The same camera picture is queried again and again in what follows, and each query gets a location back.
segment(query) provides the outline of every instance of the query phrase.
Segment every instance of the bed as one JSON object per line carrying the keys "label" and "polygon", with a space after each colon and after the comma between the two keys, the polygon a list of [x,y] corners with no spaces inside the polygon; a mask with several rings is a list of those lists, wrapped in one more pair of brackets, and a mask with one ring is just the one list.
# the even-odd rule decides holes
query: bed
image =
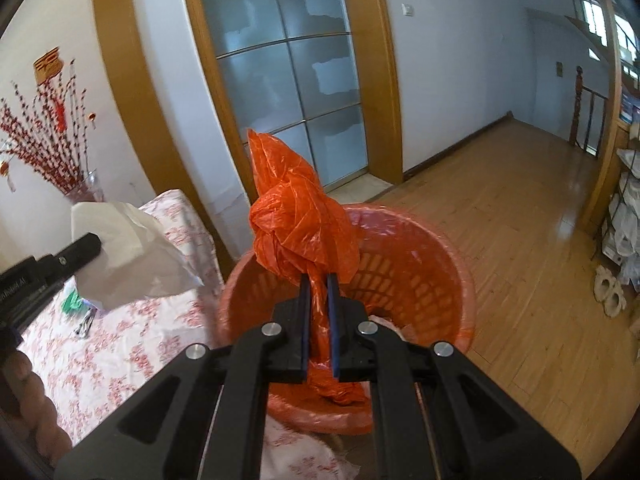
{"label": "bed", "polygon": [[[23,334],[20,350],[33,363],[58,424],[75,445],[185,347],[216,341],[206,329],[223,287],[212,238],[191,204],[171,190],[142,206],[184,254],[204,286],[180,296],[138,301],[98,312],[86,339],[74,335],[78,317],[62,312],[73,282]],[[358,468],[322,441],[267,418],[262,479],[355,478]]]}

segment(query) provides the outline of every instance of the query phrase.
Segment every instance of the green object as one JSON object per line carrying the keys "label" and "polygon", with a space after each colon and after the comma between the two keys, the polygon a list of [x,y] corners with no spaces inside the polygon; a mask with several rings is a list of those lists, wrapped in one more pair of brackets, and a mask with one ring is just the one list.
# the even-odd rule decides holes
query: green object
{"label": "green object", "polygon": [[84,300],[78,296],[77,290],[72,290],[71,293],[66,297],[66,300],[62,303],[62,312],[65,314],[80,314],[84,312],[86,306],[84,305]]}

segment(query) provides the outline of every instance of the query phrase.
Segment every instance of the frosted glass panel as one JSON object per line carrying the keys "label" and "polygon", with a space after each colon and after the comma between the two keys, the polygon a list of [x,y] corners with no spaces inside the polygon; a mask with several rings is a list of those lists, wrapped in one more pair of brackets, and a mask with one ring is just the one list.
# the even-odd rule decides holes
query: frosted glass panel
{"label": "frosted glass panel", "polygon": [[345,32],[342,0],[280,0],[287,37]]}
{"label": "frosted glass panel", "polygon": [[217,56],[284,38],[276,0],[202,0],[202,4]]}
{"label": "frosted glass panel", "polygon": [[309,140],[323,186],[367,165],[367,144],[360,106],[309,121]]}
{"label": "frosted glass panel", "polygon": [[264,46],[220,60],[242,140],[302,120],[287,46]]}
{"label": "frosted glass panel", "polygon": [[275,137],[283,140],[287,146],[313,166],[314,160],[313,157],[311,157],[311,148],[306,138],[306,128],[304,124],[283,130],[279,134],[275,134]]}
{"label": "frosted glass panel", "polygon": [[306,118],[360,100],[348,36],[292,41],[290,46]]}

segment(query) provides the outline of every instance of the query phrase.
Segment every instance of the staircase railing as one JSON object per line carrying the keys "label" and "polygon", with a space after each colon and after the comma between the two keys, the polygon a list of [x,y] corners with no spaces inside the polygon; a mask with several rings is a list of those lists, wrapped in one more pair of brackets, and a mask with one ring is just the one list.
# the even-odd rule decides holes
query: staircase railing
{"label": "staircase railing", "polygon": [[[576,72],[577,75],[575,77],[574,118],[571,122],[569,144],[578,146],[585,153],[589,153],[590,155],[594,155],[597,157],[600,153],[600,143],[602,142],[602,136],[605,126],[607,101],[609,99],[601,93],[596,92],[595,90],[584,85],[582,81],[582,67],[576,67]],[[591,97],[589,99],[589,119],[587,120],[587,130],[584,136],[584,142],[582,145],[580,145],[580,142],[578,141],[578,127],[580,125],[580,112],[582,110],[582,92],[589,92],[591,94]],[[591,140],[591,127],[593,125],[593,111],[595,108],[596,97],[602,99],[602,122],[600,123],[600,133],[598,134],[596,147],[594,148],[593,143],[589,144],[589,141]]]}

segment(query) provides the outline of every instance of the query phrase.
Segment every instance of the wooden door frame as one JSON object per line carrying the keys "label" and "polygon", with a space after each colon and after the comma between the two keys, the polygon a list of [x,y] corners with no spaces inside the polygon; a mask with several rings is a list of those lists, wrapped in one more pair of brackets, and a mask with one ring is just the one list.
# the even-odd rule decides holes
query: wooden door frame
{"label": "wooden door frame", "polygon": [[235,262],[198,195],[162,113],[146,64],[133,0],[93,0],[93,3],[107,79],[140,165],[156,193],[180,189],[190,200],[213,237],[220,271],[227,279]]}
{"label": "wooden door frame", "polygon": [[[257,197],[254,175],[211,41],[202,0],[185,0],[207,86],[250,202]],[[402,182],[402,126],[396,58],[386,0],[345,0],[351,24],[369,173]]]}
{"label": "wooden door frame", "polygon": [[598,173],[578,220],[578,225],[591,235],[600,228],[609,206],[610,196],[618,185],[622,166],[616,156],[616,149],[624,148],[628,141],[628,134],[624,128],[620,127],[619,118],[622,100],[622,68],[613,0],[602,0],[601,7],[607,31],[607,45],[611,52],[609,99],[606,107],[604,137],[600,139],[601,145],[598,151]]}

